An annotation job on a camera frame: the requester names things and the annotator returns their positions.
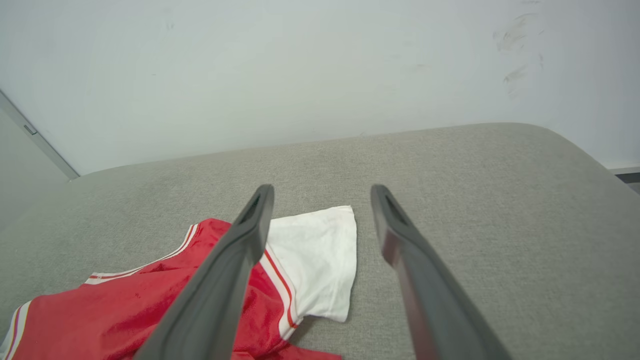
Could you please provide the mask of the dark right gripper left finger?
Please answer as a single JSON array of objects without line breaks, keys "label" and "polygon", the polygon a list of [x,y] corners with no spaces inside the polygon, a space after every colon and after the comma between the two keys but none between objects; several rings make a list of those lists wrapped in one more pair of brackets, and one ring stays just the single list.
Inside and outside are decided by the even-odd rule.
[{"label": "dark right gripper left finger", "polygon": [[231,360],[252,269],[265,252],[275,191],[260,185],[134,360]]}]

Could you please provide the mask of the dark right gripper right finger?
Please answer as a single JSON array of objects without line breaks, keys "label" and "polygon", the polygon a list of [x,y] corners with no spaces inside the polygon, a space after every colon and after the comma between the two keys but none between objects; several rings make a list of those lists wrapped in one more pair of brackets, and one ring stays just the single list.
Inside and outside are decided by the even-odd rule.
[{"label": "dark right gripper right finger", "polygon": [[375,232],[400,284],[416,360],[511,360],[388,187],[370,189]]}]

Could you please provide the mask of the red basketball jersey white sleeves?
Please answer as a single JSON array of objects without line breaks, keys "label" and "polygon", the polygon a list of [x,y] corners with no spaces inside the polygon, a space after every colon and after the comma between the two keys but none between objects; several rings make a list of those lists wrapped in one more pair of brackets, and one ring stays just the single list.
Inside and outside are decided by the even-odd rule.
[{"label": "red basketball jersey white sleeves", "polygon": [[[133,360],[231,224],[192,225],[178,249],[123,272],[94,272],[80,287],[15,310],[0,360]],[[251,270],[230,360],[342,360],[289,339],[304,317],[345,322],[357,272],[349,205],[273,219]]]}]

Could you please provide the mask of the grey fabric sofa cushion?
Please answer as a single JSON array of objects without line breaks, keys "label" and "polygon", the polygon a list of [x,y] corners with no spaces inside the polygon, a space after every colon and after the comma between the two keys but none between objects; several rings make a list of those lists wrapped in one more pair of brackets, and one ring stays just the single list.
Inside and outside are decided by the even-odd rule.
[{"label": "grey fabric sofa cushion", "polygon": [[275,218],[350,205],[349,319],[294,344],[344,360],[414,358],[370,202],[387,186],[514,359],[640,360],[640,194],[542,127],[465,125],[146,162],[67,182],[0,233],[0,342],[20,305],[176,250],[231,222],[263,183]]}]

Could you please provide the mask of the grey wall trim strip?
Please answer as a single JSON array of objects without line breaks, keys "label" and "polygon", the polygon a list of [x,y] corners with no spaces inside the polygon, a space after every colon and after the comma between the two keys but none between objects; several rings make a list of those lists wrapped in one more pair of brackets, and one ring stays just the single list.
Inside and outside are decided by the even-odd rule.
[{"label": "grey wall trim strip", "polygon": [[50,145],[38,129],[23,115],[22,111],[9,100],[2,89],[0,89],[0,110],[7,114],[7,117],[16,123],[21,131],[25,132],[34,145],[39,148],[69,180],[75,180],[80,177],[80,174]]}]

